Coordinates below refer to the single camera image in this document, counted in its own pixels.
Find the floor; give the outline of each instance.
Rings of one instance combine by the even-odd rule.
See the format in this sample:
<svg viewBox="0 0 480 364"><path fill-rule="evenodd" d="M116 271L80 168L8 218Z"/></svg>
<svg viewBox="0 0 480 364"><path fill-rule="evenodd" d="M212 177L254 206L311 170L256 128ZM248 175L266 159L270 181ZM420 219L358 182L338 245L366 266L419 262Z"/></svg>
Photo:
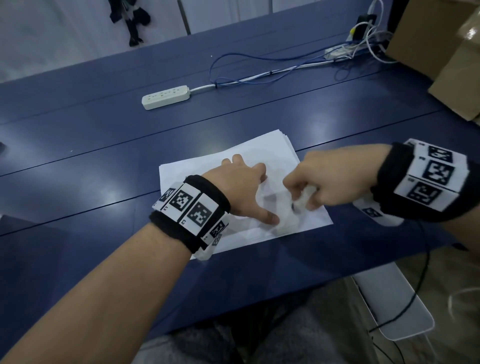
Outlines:
<svg viewBox="0 0 480 364"><path fill-rule="evenodd" d="M397 262L413 287L417 284L424 262L425 255ZM449 295L472 287L480 287L480 259L452 247L432 252L429 271L419 296L435 319L435 329L428 333L431 346L424 336L397 342L406 363L480 363L480 288L454 296L453 317L447 306ZM402 363L398 349L391 341L376 334L374 342L395 363ZM377 355L380 364L391 364L378 350Z"/></svg>

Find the black cable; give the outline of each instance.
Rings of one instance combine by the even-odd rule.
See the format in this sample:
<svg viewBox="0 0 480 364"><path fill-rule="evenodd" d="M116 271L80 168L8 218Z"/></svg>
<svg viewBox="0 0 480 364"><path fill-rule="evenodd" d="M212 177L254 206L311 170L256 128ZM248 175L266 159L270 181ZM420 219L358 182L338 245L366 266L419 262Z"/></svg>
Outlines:
<svg viewBox="0 0 480 364"><path fill-rule="evenodd" d="M385 325L388 325L394 321L397 321L405 312L408 311L408 309L412 306L413 302L415 301L415 298L417 298L418 296L418 292L420 291L420 288L423 284L423 281L425 279L425 275L427 274L427 270L428 270L428 264L430 263L430 246L428 245L428 241L427 241L427 233L425 232L425 228L423 227L422 223L418 220L415 220L419 227L420 227L420 230L422 231L422 234L423 234L423 239L424 239L424 242L425 242L425 252L427 253L427 257L425 259L425 265L423 266L423 270L420 274L420 279L419 279L419 282L417 284L417 288L415 289L415 292L413 293L413 296L412 298L410 299L410 302L407 304L407 306L405 306L405 308L400 311L400 313L395 316L394 318L392 318L391 320L388 320L388 321L385 321L383 322L382 324L379 324L378 326L375 326L374 328L370 329L368 332L373 332L379 328L382 328L383 326Z"/></svg>
<svg viewBox="0 0 480 364"><path fill-rule="evenodd" d="M387 355L387 353L385 353L385 352L380 348L380 346L378 346L377 344L375 344L373 341L372 341L372 344L374 345L374 347L376 347L378 350L380 350L380 351L382 352L382 354L387 357L388 360L390 360L393 364L395 364L395 362L392 360L392 358L389 357L389 356Z"/></svg>
<svg viewBox="0 0 480 364"><path fill-rule="evenodd" d="M398 352L400 353L400 356L402 357L402 362L403 364L405 364L405 358L403 357L403 353L402 351L400 350L400 348L398 347L398 345L396 344L395 341L392 341L392 343L395 345L395 347L398 349Z"/></svg>

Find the forearm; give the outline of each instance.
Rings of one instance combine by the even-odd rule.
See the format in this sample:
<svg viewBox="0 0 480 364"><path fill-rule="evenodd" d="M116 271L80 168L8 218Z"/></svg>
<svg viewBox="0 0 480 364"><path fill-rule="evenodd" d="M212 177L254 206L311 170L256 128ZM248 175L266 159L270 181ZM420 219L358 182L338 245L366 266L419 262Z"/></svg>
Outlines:
<svg viewBox="0 0 480 364"><path fill-rule="evenodd" d="M459 218L443 222L442 226L471 252L480 256L480 205Z"/></svg>
<svg viewBox="0 0 480 364"><path fill-rule="evenodd" d="M7 363L130 363L191 252L147 224L10 350Z"/></svg>

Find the gray pants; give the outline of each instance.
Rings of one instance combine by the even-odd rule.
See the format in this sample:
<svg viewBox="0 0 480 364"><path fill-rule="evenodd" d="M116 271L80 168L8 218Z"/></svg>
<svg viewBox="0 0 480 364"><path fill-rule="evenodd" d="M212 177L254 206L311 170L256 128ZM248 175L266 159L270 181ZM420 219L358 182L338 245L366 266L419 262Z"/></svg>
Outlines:
<svg viewBox="0 0 480 364"><path fill-rule="evenodd" d="M258 345L248 363L378 363L344 279L312 290ZM145 343L133 364L231 363L230 328L189 327Z"/></svg>

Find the white paper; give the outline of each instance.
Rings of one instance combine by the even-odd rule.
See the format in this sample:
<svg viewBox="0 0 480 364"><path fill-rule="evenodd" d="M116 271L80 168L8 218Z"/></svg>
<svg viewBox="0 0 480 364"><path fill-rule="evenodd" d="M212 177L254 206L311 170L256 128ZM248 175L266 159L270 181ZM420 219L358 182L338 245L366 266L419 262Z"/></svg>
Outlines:
<svg viewBox="0 0 480 364"><path fill-rule="evenodd" d="M300 161L288 137L279 130L261 135L223 152L162 164L159 167L162 193L174 182L183 181L191 174L201 175L218 167L223 159L231 160L234 154L241 154L250 167L259 162L265 163L268 178L260 185L256 199L260 206L280 217L280 224L275 227L262 224L252 218L230 215L230 224L223 232L215 254L333 223L324 207L314 212L304 210L300 214L292 211L291 196L282 181Z"/></svg>

